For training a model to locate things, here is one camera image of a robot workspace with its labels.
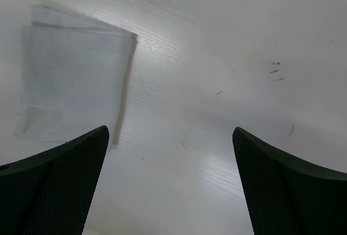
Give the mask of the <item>white skirt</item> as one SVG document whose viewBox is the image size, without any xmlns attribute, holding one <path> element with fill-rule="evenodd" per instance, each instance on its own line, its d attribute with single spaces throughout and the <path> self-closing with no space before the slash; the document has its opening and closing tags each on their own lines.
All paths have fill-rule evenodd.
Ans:
<svg viewBox="0 0 347 235">
<path fill-rule="evenodd" d="M 114 137 L 134 33 L 56 3 L 32 5 L 30 21 L 15 137 L 63 143 L 99 126 Z"/>
</svg>

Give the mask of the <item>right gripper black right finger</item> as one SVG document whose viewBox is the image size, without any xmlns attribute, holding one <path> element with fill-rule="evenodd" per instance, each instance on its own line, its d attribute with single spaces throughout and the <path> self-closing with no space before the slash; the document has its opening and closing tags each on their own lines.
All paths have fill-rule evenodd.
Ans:
<svg viewBox="0 0 347 235">
<path fill-rule="evenodd" d="M 254 234 L 346 234 L 346 174 L 240 127 L 233 147 Z"/>
</svg>

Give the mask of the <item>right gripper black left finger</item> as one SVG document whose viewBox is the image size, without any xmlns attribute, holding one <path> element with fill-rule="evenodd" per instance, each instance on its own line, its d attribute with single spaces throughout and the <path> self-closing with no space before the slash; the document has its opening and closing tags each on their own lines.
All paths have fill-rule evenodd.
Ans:
<svg viewBox="0 0 347 235">
<path fill-rule="evenodd" d="M 1 234 L 82 234 L 109 142 L 100 126 L 1 166 Z"/>
</svg>

